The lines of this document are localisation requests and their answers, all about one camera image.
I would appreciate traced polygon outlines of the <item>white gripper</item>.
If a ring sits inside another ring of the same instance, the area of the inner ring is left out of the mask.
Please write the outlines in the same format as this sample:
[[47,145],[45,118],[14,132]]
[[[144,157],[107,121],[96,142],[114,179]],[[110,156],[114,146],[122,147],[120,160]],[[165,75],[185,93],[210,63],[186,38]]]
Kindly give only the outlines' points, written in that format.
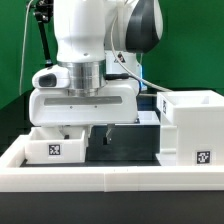
[[29,100],[34,126],[85,126],[88,138],[94,125],[108,124],[103,144],[109,145],[114,124],[134,123],[138,117],[136,91],[125,81],[108,81],[96,96],[69,96],[65,89],[35,89]]

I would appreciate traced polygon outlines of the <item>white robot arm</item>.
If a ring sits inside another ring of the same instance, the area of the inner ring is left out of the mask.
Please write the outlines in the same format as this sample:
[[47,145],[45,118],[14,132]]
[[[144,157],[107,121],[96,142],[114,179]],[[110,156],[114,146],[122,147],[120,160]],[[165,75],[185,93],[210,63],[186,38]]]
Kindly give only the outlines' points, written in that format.
[[57,63],[32,78],[37,127],[129,124],[138,117],[136,55],[163,32],[158,0],[54,0]]

